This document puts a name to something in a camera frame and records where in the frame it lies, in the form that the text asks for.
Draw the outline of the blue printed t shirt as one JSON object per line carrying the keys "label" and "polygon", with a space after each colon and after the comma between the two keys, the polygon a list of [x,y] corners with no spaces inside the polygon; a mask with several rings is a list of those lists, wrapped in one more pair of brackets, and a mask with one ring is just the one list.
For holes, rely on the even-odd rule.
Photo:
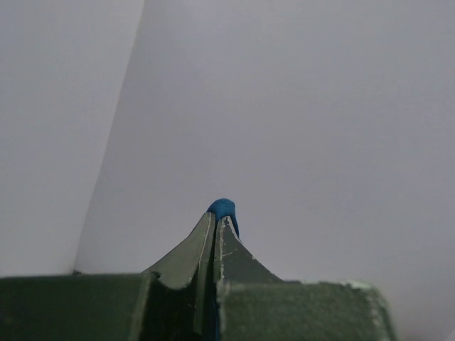
{"label": "blue printed t shirt", "polygon": [[[230,217],[232,221],[233,228],[235,230],[235,235],[237,237],[240,236],[239,227],[237,223],[236,213],[235,213],[235,203],[232,200],[227,198],[220,198],[214,201],[207,212],[211,212],[215,215],[215,225],[219,223],[219,221],[224,217]],[[217,289],[214,286],[214,296],[213,296],[213,320],[214,320],[214,331],[212,340],[219,341],[220,340],[220,330],[219,330],[219,314],[218,314],[218,304],[216,300]]]}

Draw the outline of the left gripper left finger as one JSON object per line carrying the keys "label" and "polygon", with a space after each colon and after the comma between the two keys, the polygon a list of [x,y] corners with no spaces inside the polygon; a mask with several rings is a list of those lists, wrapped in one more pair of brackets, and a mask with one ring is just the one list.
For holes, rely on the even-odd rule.
{"label": "left gripper left finger", "polygon": [[215,217],[136,274],[7,277],[2,340],[212,340]]}

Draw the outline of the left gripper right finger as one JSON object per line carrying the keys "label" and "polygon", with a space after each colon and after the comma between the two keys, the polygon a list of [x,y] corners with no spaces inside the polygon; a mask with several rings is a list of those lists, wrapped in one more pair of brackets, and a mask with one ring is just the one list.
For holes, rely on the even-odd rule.
{"label": "left gripper right finger", "polygon": [[285,281],[237,237],[229,217],[215,246],[221,340],[397,340],[381,292],[359,281]]}

